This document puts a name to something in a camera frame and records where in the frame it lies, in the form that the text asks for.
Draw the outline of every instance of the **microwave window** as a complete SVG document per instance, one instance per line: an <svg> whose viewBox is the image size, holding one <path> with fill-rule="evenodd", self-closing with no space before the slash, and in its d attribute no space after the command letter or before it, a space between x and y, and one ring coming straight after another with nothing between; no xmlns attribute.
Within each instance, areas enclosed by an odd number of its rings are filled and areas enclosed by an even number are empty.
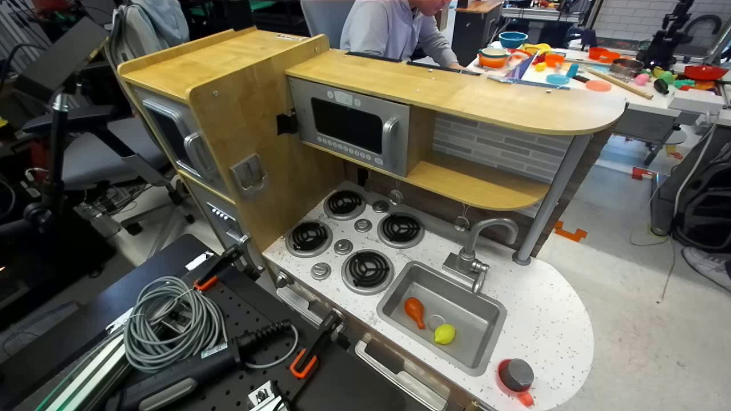
<svg viewBox="0 0 731 411"><path fill-rule="evenodd" d="M161 117L159 112L152 112L152 109L148 109L148 114L152 117L158 131L161 132L166 146L175 153L175 157L183 160L185 165L189 165L189 157L183 146L185 136L180 132L175 122L171 122L169 117Z"/></svg>
<svg viewBox="0 0 731 411"><path fill-rule="evenodd" d="M382 153L383 122L379 117L320 99L310 103L318 132Z"/></svg>

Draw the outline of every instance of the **microwave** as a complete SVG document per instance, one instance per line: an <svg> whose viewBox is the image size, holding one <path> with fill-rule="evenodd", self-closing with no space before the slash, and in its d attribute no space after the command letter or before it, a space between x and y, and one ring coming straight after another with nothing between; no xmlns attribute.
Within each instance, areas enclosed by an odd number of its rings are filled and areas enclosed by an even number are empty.
<svg viewBox="0 0 731 411"><path fill-rule="evenodd" d="M159 132L159 144L164 144L164 149L173 156L175 168L224 193L224 178L220 177L189 109L142 89L136 89L136 96Z"/></svg>
<svg viewBox="0 0 731 411"><path fill-rule="evenodd" d="M408 105L289 79L300 138L365 162L408 173Z"/></svg>

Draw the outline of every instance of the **black burner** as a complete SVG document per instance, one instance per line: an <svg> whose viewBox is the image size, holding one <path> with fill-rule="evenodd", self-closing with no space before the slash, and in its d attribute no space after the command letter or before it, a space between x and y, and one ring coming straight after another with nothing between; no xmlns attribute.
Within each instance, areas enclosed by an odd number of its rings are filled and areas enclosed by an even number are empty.
<svg viewBox="0 0 731 411"><path fill-rule="evenodd" d="M363 196L359 193L351 191L340 191L334 193L326 201L324 201L324 211L332 218L357 218L361 216L365 209Z"/></svg>
<svg viewBox="0 0 731 411"><path fill-rule="evenodd" d="M388 286L392 267L377 251L359 251L344 264L344 283L357 293L379 293Z"/></svg>
<svg viewBox="0 0 731 411"><path fill-rule="evenodd" d="M424 228L408 216L388 216L379 225L379 236L390 248L412 248L423 238Z"/></svg>
<svg viewBox="0 0 731 411"><path fill-rule="evenodd" d="M288 248L297 256L316 256L326 250L332 233L320 222L302 222L288 238Z"/></svg>

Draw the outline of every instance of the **wooden countertop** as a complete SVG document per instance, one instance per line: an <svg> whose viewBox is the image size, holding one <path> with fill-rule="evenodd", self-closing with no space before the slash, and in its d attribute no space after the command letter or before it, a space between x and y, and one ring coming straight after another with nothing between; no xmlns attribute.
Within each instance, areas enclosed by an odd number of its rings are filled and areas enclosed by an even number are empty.
<svg viewBox="0 0 731 411"><path fill-rule="evenodd" d="M468 0L466 7L460 7L457 14L488 14L503 7L503 0Z"/></svg>
<svg viewBox="0 0 731 411"><path fill-rule="evenodd" d="M124 81L188 103L191 87L289 50L310 36L263 30L220 33L119 66Z"/></svg>
<svg viewBox="0 0 731 411"><path fill-rule="evenodd" d="M613 96L497 84L464 74L353 58L343 50L329 50L286 74L460 119L554 138L605 131L625 108Z"/></svg>

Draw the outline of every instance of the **toy fruit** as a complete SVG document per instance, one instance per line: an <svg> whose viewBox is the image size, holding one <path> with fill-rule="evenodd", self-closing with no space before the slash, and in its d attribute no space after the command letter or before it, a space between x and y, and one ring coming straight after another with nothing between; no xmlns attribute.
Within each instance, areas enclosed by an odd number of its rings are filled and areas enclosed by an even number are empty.
<svg viewBox="0 0 731 411"><path fill-rule="evenodd" d="M457 338L457 329L449 323L434 329L437 346L452 346L455 338Z"/></svg>
<svg viewBox="0 0 731 411"><path fill-rule="evenodd" d="M420 300L408 297L405 301L405 312L416 323L416 329L426 329L426 324L424 324L424 305L420 305Z"/></svg>

